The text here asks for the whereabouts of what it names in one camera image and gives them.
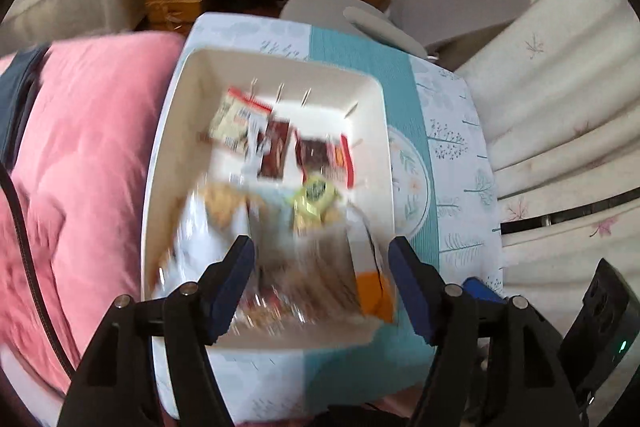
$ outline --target pink bedding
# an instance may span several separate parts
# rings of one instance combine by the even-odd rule
[[[72,362],[113,299],[140,296],[146,172],[183,38],[167,32],[56,42],[12,178],[40,285]],[[0,58],[0,72],[11,57]],[[0,205],[0,335],[66,391],[35,313],[7,205]]]

